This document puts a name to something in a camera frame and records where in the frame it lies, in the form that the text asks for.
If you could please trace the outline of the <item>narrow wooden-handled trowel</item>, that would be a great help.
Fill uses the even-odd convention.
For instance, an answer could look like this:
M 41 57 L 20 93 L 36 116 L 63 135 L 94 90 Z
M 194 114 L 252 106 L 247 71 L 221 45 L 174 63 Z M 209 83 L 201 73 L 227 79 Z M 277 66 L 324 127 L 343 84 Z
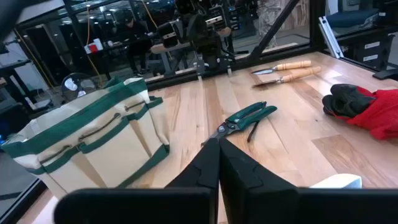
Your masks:
M 291 63 L 282 63 L 282 64 L 278 64 L 274 67 L 271 67 L 271 68 L 254 71 L 254 72 L 252 72 L 252 74 L 264 75 L 264 74 L 272 73 L 275 71 L 290 70 L 290 69 L 295 69 L 295 68 L 305 68 L 305 67 L 311 67 L 311 66 L 312 66 L 312 62 L 310 60 L 305 60 L 305 61 L 300 61 L 300 62 L 291 62 Z

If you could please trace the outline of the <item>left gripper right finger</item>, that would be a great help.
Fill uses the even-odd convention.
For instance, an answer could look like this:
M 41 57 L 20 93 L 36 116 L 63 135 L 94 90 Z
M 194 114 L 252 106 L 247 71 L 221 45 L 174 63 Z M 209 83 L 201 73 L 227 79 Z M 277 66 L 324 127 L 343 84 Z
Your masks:
M 220 185 L 229 224 L 398 224 L 398 189 L 296 187 L 226 139 Z

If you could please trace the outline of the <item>black table edge clamp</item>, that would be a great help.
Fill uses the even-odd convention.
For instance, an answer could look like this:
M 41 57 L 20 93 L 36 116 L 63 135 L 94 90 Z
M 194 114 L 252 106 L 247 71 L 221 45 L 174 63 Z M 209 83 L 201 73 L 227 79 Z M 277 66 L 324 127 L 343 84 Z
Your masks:
M 391 79 L 391 80 L 398 81 L 398 68 L 377 72 L 377 73 L 373 74 L 373 77 L 378 80 Z

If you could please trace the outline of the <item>red white box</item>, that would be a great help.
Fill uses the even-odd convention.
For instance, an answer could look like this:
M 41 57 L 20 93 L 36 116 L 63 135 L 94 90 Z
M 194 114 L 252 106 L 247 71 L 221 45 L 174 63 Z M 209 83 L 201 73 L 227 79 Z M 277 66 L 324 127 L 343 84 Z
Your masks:
M 100 39 L 94 39 L 92 43 L 85 45 L 84 50 L 87 54 L 92 54 L 103 50 L 103 45 Z

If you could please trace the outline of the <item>person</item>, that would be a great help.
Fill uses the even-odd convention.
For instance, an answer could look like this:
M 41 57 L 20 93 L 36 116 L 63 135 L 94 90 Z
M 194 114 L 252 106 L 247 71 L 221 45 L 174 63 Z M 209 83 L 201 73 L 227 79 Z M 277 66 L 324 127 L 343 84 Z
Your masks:
M 146 53 L 152 47 L 152 42 L 146 28 L 133 17 L 126 19 L 126 29 L 129 39 L 127 59 L 134 76 L 142 77 L 146 72 Z

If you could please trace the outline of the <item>wide wooden-handled trowel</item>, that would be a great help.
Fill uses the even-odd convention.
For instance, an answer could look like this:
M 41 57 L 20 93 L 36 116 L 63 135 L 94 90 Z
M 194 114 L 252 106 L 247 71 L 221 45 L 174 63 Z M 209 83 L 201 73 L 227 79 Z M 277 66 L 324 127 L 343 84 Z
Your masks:
M 287 83 L 287 82 L 291 82 L 293 80 L 307 77 L 310 75 L 316 75 L 316 74 L 320 73 L 321 70 L 322 70 L 321 67 L 308 67 L 308 68 L 304 68 L 304 69 L 299 69 L 297 72 L 294 72 L 290 75 L 284 75 L 284 76 L 281 76 L 278 78 L 260 82 L 260 83 L 255 84 L 254 86 L 261 86 L 261 85 L 266 85 L 266 84 L 271 84 L 271 83 Z

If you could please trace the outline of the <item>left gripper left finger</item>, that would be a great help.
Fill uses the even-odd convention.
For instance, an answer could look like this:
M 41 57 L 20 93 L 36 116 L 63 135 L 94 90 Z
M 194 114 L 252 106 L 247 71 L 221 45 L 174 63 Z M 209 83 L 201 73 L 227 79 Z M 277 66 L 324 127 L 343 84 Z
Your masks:
M 81 189 L 56 205 L 55 224 L 215 224 L 220 145 L 207 140 L 162 189 Z

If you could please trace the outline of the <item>cream green gardening bag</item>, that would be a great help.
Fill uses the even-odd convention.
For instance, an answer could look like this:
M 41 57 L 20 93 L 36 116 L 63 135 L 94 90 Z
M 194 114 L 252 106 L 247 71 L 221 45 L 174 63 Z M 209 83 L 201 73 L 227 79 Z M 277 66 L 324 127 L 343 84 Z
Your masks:
M 2 149 L 62 198 L 131 185 L 168 155 L 169 141 L 162 98 L 142 78 L 114 78 L 33 119 Z

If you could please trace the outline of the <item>blue padded seat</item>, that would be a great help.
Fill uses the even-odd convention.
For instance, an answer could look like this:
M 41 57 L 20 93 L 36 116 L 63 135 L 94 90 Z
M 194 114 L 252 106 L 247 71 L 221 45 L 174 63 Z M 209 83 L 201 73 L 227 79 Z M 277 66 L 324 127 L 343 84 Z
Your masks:
M 372 24 L 378 17 L 377 9 L 343 11 L 326 17 L 331 27 L 347 28 L 353 26 L 364 27 Z

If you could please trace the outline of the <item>round dark dome object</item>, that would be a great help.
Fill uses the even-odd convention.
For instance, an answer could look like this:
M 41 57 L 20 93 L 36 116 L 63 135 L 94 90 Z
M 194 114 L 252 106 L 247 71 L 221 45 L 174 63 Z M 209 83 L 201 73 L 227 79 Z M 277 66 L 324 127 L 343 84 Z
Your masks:
M 85 73 L 71 73 L 61 84 L 62 95 L 67 101 L 73 101 L 97 90 L 93 79 Z

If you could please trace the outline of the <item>red black garden gloves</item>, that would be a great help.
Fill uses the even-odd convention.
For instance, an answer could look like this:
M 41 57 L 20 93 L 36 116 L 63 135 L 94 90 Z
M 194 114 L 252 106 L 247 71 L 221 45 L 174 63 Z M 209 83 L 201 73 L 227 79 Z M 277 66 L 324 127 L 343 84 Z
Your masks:
M 322 99 L 325 114 L 367 129 L 376 139 L 398 139 L 398 89 L 370 92 L 340 83 L 330 92 Z

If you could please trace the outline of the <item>black box with white labels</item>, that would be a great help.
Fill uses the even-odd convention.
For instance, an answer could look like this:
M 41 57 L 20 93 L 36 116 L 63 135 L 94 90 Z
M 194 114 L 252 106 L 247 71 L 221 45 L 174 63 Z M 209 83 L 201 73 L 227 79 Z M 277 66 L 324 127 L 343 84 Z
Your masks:
M 350 44 L 344 56 L 378 70 L 385 70 L 394 37 L 394 34 L 383 34 Z

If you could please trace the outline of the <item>aluminium corner bracket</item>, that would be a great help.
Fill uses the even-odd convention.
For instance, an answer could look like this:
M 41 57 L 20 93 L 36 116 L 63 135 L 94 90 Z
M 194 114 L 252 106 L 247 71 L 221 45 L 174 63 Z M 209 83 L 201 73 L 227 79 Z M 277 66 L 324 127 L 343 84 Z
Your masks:
M 331 55 L 334 58 L 343 58 L 343 51 L 337 42 L 337 39 L 333 33 L 333 30 L 331 29 L 329 22 L 327 21 L 325 16 L 321 16 L 318 18 L 319 20 L 319 27 L 321 30 L 321 33 L 323 35 L 323 38 L 325 40 L 325 43 L 331 53 Z

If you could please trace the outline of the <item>green pruning shears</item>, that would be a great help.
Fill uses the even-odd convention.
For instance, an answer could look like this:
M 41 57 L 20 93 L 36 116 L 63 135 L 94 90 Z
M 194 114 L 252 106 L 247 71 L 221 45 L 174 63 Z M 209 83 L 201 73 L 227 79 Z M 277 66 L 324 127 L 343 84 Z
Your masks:
M 250 142 L 259 122 L 276 110 L 276 106 L 267 106 L 266 101 L 259 101 L 249 105 L 226 118 L 217 127 L 216 131 L 206 141 L 201 143 L 201 146 L 204 146 L 211 138 L 225 138 L 233 133 L 244 131 L 253 124 L 254 126 L 247 138 L 247 142 Z

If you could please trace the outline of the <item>white plastic piece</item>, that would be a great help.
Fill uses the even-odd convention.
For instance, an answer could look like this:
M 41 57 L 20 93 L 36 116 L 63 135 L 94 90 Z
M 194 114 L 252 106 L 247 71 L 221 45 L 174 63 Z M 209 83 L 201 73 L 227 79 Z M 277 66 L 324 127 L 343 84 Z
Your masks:
M 314 185 L 315 189 L 361 189 L 362 178 L 354 174 L 335 174 Z

